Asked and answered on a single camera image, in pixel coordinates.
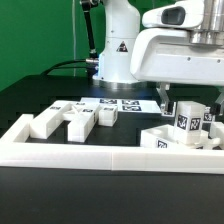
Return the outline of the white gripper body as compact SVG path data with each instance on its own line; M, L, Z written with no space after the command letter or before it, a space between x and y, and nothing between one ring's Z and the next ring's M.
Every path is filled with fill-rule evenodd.
M130 72L139 81L224 86L224 47L190 44L184 30L145 29L136 38Z

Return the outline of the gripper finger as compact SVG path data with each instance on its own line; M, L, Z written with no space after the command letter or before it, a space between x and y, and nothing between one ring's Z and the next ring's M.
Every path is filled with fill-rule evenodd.
M169 96L167 94L167 91L170 89L170 84L169 83L165 83L165 82L159 82L156 84L156 90L160 96L161 99L161 103L160 103L160 109L161 109L161 105L163 103L167 103L169 101L171 101L169 99Z
M221 92L215 103L211 106L210 113L212 115L224 114L224 92Z

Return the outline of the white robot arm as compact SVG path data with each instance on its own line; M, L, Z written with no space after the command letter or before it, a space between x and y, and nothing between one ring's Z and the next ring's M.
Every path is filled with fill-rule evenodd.
M172 83L221 88L210 113L224 113L224 0L177 0L140 14L128 0L102 0L105 48L93 80L113 89L155 82L171 112Z

